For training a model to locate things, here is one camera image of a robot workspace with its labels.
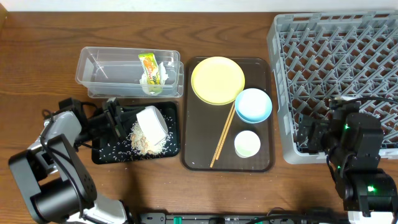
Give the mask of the light blue bowl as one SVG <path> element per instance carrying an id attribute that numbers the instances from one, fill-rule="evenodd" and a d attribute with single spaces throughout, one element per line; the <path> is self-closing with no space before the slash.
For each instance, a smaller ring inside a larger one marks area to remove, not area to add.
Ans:
<path id="1" fill-rule="evenodd" d="M 272 101 L 265 91 L 248 88 L 236 97 L 235 110 L 238 117 L 245 123 L 261 123 L 271 115 Z"/>

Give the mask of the grey dishwasher rack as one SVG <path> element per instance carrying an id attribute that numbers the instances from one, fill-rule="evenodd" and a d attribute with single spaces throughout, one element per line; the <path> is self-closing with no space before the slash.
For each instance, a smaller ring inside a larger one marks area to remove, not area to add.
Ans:
<path id="1" fill-rule="evenodd" d="M 283 157 L 325 161 L 297 141 L 301 115 L 331 117 L 332 98 L 364 97 L 361 112 L 381 121 L 380 156 L 397 158 L 397 12 L 279 14 L 267 36 L 275 76 Z"/>

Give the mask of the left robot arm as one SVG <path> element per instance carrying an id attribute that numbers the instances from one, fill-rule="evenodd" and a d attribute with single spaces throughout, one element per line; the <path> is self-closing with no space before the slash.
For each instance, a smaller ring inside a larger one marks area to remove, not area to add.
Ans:
<path id="1" fill-rule="evenodd" d="M 67 98 L 56 112 L 42 110 L 44 129 L 25 151 L 10 157 L 8 166 L 25 205 L 37 223 L 140 223 L 141 218 L 121 200 L 97 192 L 78 157 L 89 141 L 112 134 L 122 140 L 126 123 L 142 111 L 123 107 L 111 98 L 92 117 L 84 101 Z"/>

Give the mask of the yellow plate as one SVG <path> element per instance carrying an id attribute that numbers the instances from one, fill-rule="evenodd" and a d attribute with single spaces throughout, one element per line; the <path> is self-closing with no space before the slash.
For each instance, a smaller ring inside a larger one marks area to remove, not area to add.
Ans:
<path id="1" fill-rule="evenodd" d="M 226 57 L 209 57 L 195 66 L 191 86 L 196 96 L 211 105 L 226 105 L 236 99 L 245 86 L 242 68 Z"/>

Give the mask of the white napkin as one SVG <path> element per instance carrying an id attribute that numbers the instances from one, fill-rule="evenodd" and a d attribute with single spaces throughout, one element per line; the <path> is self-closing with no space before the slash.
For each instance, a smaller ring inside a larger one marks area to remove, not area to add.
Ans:
<path id="1" fill-rule="evenodd" d="M 163 62 L 159 64 L 159 70 L 160 70 L 160 84 L 164 85 L 169 76 L 166 73 L 166 69 L 164 67 Z M 143 92 L 149 96 L 157 96 L 162 92 L 162 87 L 149 87 L 149 85 L 147 84 L 147 77 L 145 73 L 142 74 L 139 83 L 141 84 Z"/>

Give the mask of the wooden chopstick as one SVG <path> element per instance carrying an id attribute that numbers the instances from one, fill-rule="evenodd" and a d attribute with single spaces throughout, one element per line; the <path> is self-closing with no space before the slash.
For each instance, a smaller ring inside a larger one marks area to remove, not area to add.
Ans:
<path id="1" fill-rule="evenodd" d="M 227 120 L 227 122 L 226 122 L 226 125 L 225 125 L 225 127 L 224 127 L 223 134 L 221 135 L 221 142 L 220 142 L 220 145 L 219 145 L 219 147 L 218 147 L 218 152 L 217 152 L 217 154 L 216 154 L 216 160 L 218 160 L 219 157 L 220 157 L 222 148 L 223 148 L 223 146 L 224 146 L 224 142 L 226 141 L 226 137 L 227 137 L 227 135 L 228 135 L 229 128 L 230 128 L 231 123 L 232 123 L 233 118 L 234 118 L 235 111 L 236 111 L 236 110 L 235 110 L 235 107 L 234 107 L 234 105 L 233 105 L 233 107 L 231 108 L 231 112 L 230 112 L 230 114 L 229 114 L 229 116 L 228 116 L 228 120 Z"/>
<path id="2" fill-rule="evenodd" d="M 228 135 L 229 127 L 231 126 L 231 122 L 232 122 L 233 117 L 234 117 L 234 113 L 235 113 L 235 102 L 233 102 L 233 104 L 231 106 L 231 109 L 229 111 L 228 117 L 226 119 L 226 122 L 224 124 L 224 127 L 223 127 L 223 130 L 221 132 L 221 136 L 220 136 L 220 139 L 218 141 L 215 153 L 214 153 L 213 158 L 212 158 L 211 163 L 210 163 L 210 168 L 212 168 L 214 166 L 215 161 L 218 160 L 218 158 L 219 158 L 219 156 L 221 154 L 221 151 L 222 151 L 222 148 L 223 148 L 223 144 L 225 142 L 226 136 Z"/>

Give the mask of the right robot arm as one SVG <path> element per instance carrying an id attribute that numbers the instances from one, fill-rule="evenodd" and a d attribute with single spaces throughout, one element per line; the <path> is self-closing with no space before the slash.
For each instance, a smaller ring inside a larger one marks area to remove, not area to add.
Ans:
<path id="1" fill-rule="evenodd" d="M 378 167 L 384 133 L 381 122 L 360 112 L 357 101 L 333 101 L 332 117 L 299 118 L 297 141 L 323 151 L 350 223 L 397 223 L 397 186 Z"/>

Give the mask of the black waste tray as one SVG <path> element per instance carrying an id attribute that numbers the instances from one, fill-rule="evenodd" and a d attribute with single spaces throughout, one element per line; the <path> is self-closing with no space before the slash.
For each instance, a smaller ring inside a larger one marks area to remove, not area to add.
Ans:
<path id="1" fill-rule="evenodd" d="M 169 101 L 155 103 L 154 106 L 159 109 L 164 117 L 168 128 L 168 136 L 170 137 L 166 142 L 166 149 L 163 153 L 155 156 L 149 154 L 144 156 L 139 155 L 138 152 L 131 147 L 131 141 L 129 139 L 118 139 L 113 134 L 109 133 L 92 142 L 92 161 L 95 164 L 110 164 L 176 156 L 180 152 L 180 130 L 176 104 Z M 136 118 L 133 118 L 127 123 L 138 122 Z"/>

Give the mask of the yellow green snack wrapper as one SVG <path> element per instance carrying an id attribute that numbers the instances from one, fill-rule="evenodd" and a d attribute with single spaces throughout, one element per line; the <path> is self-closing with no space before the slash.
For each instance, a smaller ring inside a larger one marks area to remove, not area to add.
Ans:
<path id="1" fill-rule="evenodd" d="M 139 54 L 143 74 L 139 80 L 143 90 L 148 95 L 158 95 L 162 92 L 160 70 L 153 53 Z"/>

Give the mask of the brown plastic tray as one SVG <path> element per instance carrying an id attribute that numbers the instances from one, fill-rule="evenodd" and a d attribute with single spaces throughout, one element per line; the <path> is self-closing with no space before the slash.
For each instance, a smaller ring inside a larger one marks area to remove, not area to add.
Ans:
<path id="1" fill-rule="evenodd" d="M 193 57 L 187 68 L 185 90 L 185 118 L 182 143 L 182 163 L 187 169 L 198 171 L 266 172 L 274 164 L 274 124 L 272 116 L 265 121 L 249 124 L 234 115 L 218 159 L 213 159 L 232 103 L 211 105 L 196 96 L 191 76 L 194 68 L 205 57 Z M 259 136 L 259 151 L 248 158 L 239 157 L 234 139 L 242 131 L 252 131 Z"/>

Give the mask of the white green cup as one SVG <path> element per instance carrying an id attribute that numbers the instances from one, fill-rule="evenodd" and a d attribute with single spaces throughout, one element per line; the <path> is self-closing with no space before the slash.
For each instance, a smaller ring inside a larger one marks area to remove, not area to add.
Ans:
<path id="1" fill-rule="evenodd" d="M 234 148 L 240 158 L 256 155 L 261 147 L 259 136 L 253 131 L 241 131 L 234 139 Z"/>

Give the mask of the spilled rice pile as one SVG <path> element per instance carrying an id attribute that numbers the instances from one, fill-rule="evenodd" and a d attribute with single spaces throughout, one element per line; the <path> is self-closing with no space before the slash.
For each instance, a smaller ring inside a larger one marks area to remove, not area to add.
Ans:
<path id="1" fill-rule="evenodd" d="M 161 140 L 160 143 L 153 145 L 148 141 L 145 137 L 142 130 L 135 126 L 131 129 L 131 133 L 129 135 L 129 140 L 131 141 L 131 147 L 135 149 L 139 155 L 158 155 L 165 151 L 166 149 L 166 142 L 170 139 L 167 136 L 165 139 Z"/>

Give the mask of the white rice bowl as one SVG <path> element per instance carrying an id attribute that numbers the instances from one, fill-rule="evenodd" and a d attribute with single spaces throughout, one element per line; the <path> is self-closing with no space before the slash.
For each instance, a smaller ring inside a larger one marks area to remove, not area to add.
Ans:
<path id="1" fill-rule="evenodd" d="M 157 145 L 167 137 L 165 119 L 155 106 L 146 106 L 136 117 L 144 136 L 152 145 Z"/>

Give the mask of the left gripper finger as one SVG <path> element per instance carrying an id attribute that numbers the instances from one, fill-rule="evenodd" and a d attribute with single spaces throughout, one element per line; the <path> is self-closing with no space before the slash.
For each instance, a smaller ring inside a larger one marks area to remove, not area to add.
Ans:
<path id="1" fill-rule="evenodd" d="M 145 106 L 117 106 L 116 119 L 120 122 L 125 122 L 129 119 L 136 118 L 136 114 L 143 111 Z"/>
<path id="2" fill-rule="evenodd" d="M 140 130 L 139 123 L 124 123 L 122 124 L 121 138 L 129 139 L 133 134 Z"/>

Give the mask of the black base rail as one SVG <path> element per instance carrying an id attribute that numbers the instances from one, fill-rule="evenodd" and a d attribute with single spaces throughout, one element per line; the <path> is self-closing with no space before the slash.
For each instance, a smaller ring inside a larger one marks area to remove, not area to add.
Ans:
<path id="1" fill-rule="evenodd" d="M 145 224 L 246 224 L 246 223 L 349 223 L 347 218 L 330 215 L 234 215 L 234 214 L 165 214 L 143 213 L 139 215 L 138 223 Z"/>

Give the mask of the clear plastic bin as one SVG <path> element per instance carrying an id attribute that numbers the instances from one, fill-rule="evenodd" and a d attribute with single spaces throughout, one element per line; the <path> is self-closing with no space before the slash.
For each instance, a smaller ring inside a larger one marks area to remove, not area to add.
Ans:
<path id="1" fill-rule="evenodd" d="M 169 76 L 157 96 L 145 94 L 139 83 L 144 72 L 139 54 L 144 53 L 153 53 L 158 65 L 163 62 Z M 88 89 L 91 98 L 180 98 L 184 71 L 176 50 L 85 47 L 81 50 L 75 80 Z"/>

